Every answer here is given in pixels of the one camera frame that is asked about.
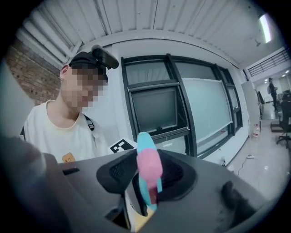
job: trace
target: ceiling light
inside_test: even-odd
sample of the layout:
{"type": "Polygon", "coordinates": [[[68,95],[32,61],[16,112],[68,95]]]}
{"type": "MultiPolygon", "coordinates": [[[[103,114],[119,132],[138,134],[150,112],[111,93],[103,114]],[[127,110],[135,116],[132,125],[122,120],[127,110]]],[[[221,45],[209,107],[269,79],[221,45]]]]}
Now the ceiling light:
{"type": "Polygon", "coordinates": [[[270,29],[269,29],[269,25],[267,22],[267,18],[266,18],[266,14],[264,14],[261,18],[260,18],[260,22],[264,31],[264,35],[265,35],[265,41],[266,43],[268,43],[269,41],[271,41],[271,34],[270,34],[270,29]]]}

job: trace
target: backpack strap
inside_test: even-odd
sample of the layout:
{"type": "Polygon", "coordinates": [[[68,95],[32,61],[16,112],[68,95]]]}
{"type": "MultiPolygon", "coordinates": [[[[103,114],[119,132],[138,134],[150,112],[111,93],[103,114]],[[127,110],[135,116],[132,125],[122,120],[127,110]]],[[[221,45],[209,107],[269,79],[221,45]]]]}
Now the backpack strap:
{"type": "Polygon", "coordinates": [[[22,127],[22,130],[21,130],[21,133],[20,133],[21,136],[23,136],[24,138],[24,141],[25,141],[25,132],[24,132],[24,127],[22,127]]]}
{"type": "Polygon", "coordinates": [[[85,114],[84,114],[85,118],[86,118],[86,121],[87,121],[87,124],[88,124],[88,127],[90,128],[91,131],[93,131],[95,129],[95,126],[93,124],[93,122],[91,121],[91,119],[89,117],[87,117],[85,114]]]}

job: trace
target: person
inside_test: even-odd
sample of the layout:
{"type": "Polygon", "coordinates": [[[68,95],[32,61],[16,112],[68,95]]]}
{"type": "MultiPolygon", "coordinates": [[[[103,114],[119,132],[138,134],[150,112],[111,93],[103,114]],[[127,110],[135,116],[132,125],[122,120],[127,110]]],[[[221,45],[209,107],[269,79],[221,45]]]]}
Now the person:
{"type": "Polygon", "coordinates": [[[101,127],[81,112],[107,85],[106,68],[91,53],[80,52],[62,67],[60,79],[57,99],[35,106],[21,135],[58,163],[106,155],[101,127]]]}
{"type": "Polygon", "coordinates": [[[278,111],[277,110],[277,92],[276,90],[278,89],[278,87],[274,87],[274,84],[273,84],[273,79],[270,77],[269,78],[269,89],[270,89],[270,94],[273,98],[273,105],[274,105],[274,108],[275,108],[275,111],[278,111]]]}

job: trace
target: office chair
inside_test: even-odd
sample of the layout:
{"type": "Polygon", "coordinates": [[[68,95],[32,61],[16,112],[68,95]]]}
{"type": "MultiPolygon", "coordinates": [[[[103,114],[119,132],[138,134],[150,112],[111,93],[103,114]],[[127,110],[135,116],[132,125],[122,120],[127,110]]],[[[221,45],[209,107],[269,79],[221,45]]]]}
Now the office chair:
{"type": "Polygon", "coordinates": [[[282,98],[281,108],[283,113],[283,119],[282,121],[279,119],[279,125],[284,130],[283,135],[279,136],[279,140],[276,142],[277,144],[281,141],[286,141],[286,149],[289,148],[289,141],[291,141],[290,136],[288,135],[288,132],[290,131],[289,127],[289,118],[291,117],[291,94],[287,93],[284,94],[282,98]]]}

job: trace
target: tiled floor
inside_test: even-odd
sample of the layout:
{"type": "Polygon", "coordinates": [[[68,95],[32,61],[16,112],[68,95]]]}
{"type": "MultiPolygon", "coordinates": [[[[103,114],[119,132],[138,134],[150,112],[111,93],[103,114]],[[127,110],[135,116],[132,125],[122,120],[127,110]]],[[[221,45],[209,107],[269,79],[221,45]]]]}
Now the tiled floor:
{"type": "Polygon", "coordinates": [[[257,140],[247,139],[232,165],[235,174],[256,188],[267,200],[278,197],[285,189],[290,177],[291,151],[286,143],[276,145],[281,133],[272,133],[271,121],[276,119],[274,107],[266,104],[262,129],[257,140]],[[255,158],[246,159],[247,155],[255,158]]]}

